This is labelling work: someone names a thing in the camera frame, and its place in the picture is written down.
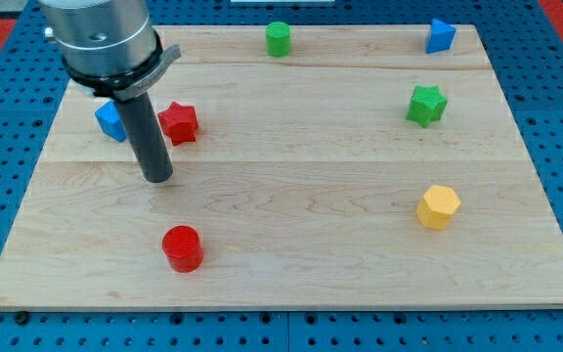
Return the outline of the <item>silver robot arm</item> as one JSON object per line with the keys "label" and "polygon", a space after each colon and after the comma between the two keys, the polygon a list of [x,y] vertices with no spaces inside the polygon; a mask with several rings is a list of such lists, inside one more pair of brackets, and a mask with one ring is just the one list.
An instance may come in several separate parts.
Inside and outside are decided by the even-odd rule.
{"label": "silver robot arm", "polygon": [[97,97],[129,101],[181,57],[162,46],[144,0],[40,0],[69,76]]}

